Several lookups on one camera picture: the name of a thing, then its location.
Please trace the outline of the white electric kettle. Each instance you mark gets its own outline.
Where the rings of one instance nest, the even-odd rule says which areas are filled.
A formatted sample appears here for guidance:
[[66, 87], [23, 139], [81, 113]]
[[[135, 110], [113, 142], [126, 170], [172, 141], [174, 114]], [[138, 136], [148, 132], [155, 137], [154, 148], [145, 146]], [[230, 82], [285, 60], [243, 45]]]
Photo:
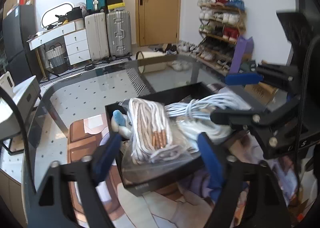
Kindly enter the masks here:
[[14, 96], [15, 83], [9, 71], [0, 77], [1, 88], [12, 98]]

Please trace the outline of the purple yoga mat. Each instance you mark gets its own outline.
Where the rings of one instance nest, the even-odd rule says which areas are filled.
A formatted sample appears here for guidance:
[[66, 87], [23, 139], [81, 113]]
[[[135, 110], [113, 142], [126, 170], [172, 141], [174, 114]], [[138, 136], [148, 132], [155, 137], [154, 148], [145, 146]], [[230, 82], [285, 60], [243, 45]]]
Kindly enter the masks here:
[[238, 73], [243, 60], [251, 59], [254, 49], [253, 37], [239, 36], [235, 46], [234, 55], [229, 69], [229, 74]]

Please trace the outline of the woven laundry basket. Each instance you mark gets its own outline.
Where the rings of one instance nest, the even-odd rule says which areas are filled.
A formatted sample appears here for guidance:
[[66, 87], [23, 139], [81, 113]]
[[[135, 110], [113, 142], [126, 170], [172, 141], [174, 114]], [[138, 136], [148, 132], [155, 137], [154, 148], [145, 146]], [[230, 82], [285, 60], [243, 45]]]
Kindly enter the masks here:
[[66, 53], [67, 50], [65, 46], [59, 42], [56, 45], [50, 46], [49, 50], [46, 52], [46, 58], [54, 74], [59, 75], [68, 70], [65, 60]]

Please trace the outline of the white blue plush toy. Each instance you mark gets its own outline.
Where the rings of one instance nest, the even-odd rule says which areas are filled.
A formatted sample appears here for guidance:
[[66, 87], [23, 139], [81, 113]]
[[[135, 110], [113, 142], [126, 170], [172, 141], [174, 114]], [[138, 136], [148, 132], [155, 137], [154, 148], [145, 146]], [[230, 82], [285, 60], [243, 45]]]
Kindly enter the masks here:
[[120, 136], [129, 140], [132, 136], [132, 125], [130, 119], [126, 114], [121, 113], [120, 110], [114, 110], [111, 118], [111, 128], [114, 132], [120, 134]]

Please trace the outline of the wooden shoe rack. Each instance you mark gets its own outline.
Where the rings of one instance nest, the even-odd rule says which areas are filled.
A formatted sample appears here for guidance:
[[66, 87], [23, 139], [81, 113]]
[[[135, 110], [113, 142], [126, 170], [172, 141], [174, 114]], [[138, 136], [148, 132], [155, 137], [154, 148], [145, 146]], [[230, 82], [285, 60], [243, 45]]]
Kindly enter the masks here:
[[238, 38], [246, 32], [244, 0], [198, 0], [199, 34], [197, 57], [223, 76], [229, 72]]

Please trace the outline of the white drawer desk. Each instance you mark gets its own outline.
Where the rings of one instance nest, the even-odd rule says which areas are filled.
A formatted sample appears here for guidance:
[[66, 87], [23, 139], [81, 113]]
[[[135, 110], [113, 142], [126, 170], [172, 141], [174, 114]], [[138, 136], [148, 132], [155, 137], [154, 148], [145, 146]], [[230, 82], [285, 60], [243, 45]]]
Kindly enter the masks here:
[[40, 58], [40, 50], [48, 47], [50, 43], [62, 44], [71, 65], [91, 59], [84, 19], [77, 19], [53, 29], [42, 31], [40, 35], [33, 36], [27, 40], [27, 43], [30, 50], [36, 52], [43, 79], [47, 78], [48, 71], [46, 70], [45, 62]]

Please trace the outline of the black refrigerator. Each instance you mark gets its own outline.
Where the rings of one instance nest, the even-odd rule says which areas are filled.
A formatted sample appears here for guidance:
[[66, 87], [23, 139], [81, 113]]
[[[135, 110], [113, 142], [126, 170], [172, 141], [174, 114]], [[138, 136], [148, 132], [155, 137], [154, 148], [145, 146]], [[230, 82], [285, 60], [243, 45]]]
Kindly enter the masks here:
[[20, 84], [32, 76], [40, 81], [43, 74], [36, 52], [27, 43], [29, 37], [36, 34], [34, 6], [19, 5], [14, 8], [3, 20], [2, 32], [8, 61], [6, 70], [10, 72], [14, 83]]

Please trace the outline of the wooden door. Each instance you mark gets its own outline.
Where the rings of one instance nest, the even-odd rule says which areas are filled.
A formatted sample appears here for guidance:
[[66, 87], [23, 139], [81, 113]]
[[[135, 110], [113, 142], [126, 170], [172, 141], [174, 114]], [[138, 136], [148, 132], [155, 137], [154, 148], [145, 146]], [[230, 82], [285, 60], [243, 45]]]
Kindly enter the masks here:
[[139, 46], [179, 40], [181, 0], [135, 0]]

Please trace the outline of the white low cabinet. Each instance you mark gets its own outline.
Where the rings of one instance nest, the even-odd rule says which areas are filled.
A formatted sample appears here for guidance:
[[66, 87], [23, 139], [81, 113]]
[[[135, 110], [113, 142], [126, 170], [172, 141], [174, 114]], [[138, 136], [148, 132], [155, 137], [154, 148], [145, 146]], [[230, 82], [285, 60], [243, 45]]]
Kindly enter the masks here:
[[15, 84], [12, 98], [1, 88], [1, 147], [9, 155], [24, 152], [23, 148], [12, 151], [11, 144], [16, 136], [22, 134], [22, 124], [28, 120], [37, 99], [41, 98], [40, 92], [35, 76]]

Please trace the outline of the white suitcase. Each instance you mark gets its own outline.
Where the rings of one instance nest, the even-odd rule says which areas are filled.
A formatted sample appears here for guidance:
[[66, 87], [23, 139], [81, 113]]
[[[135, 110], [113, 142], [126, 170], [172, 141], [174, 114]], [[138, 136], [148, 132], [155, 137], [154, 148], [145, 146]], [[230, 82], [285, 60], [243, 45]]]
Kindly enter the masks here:
[[87, 42], [91, 59], [103, 60], [110, 56], [108, 47], [106, 14], [95, 13], [85, 17]]

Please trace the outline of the oval black framed mirror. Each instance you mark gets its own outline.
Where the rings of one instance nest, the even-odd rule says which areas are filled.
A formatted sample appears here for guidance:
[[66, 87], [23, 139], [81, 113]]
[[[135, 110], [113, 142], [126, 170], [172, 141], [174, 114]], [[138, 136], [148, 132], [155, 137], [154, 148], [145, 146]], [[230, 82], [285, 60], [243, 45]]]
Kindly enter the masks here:
[[73, 4], [63, 3], [46, 11], [41, 17], [41, 27], [47, 28], [51, 24], [58, 24], [59, 18], [66, 16], [73, 8]]

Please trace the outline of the bagged white shoelaces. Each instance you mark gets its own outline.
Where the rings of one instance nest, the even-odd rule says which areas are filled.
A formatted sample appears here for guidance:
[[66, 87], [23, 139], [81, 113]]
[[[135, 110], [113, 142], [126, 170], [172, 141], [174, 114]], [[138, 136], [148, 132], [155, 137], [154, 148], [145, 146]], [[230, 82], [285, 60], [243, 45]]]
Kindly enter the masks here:
[[159, 102], [130, 98], [120, 104], [132, 125], [126, 156], [134, 165], [189, 161], [199, 149]]

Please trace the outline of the black cardboard box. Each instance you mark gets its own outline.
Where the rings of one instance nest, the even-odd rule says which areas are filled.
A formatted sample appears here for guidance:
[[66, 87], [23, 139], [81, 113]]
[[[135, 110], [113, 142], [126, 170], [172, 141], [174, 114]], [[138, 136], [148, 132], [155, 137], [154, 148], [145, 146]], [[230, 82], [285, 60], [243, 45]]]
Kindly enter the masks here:
[[210, 120], [215, 109], [247, 111], [250, 105], [230, 88], [212, 91], [202, 83], [107, 105], [109, 130], [123, 139], [116, 164], [124, 188], [139, 196], [201, 169], [199, 134], [215, 145], [233, 134], [226, 123]]

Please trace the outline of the brown cardboard box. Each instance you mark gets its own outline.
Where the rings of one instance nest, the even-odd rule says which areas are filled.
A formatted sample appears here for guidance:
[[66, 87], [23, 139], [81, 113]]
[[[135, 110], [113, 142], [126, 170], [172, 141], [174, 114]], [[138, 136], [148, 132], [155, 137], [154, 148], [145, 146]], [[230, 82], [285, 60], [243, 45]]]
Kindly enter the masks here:
[[245, 90], [264, 105], [272, 102], [278, 91], [277, 88], [265, 83], [246, 85]]

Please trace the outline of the anime printed desk mat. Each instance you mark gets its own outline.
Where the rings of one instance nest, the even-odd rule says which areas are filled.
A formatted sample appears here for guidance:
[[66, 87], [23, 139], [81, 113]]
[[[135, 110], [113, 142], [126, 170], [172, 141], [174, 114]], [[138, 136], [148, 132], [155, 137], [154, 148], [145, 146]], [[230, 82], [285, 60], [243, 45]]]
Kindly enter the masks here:
[[[91, 155], [103, 137], [108, 137], [108, 132], [105, 114], [71, 123], [67, 139], [68, 163]], [[258, 163], [258, 160], [263, 159], [262, 150], [250, 134], [236, 140], [229, 151], [243, 162]], [[287, 156], [268, 163], [279, 179], [279, 175], [284, 174], [287, 181], [292, 170]], [[114, 161], [106, 181], [100, 183], [97, 192], [115, 227], [203, 227], [215, 206], [215, 201], [209, 197], [212, 190], [208, 182], [209, 175], [203, 168], [179, 182], [137, 197], [124, 188]], [[285, 191], [281, 179], [280, 185]], [[82, 227], [89, 227], [81, 205], [78, 184], [71, 182], [69, 186], [77, 221]], [[296, 207], [293, 206], [296, 196], [289, 195], [289, 212], [293, 215], [294, 224], [303, 219], [313, 204], [314, 199], [306, 195], [310, 190], [304, 191], [302, 188], [302, 195], [299, 196], [302, 198], [298, 199], [299, 205]], [[243, 219], [247, 195], [248, 188], [245, 188], [240, 194], [231, 227], [239, 225]]]

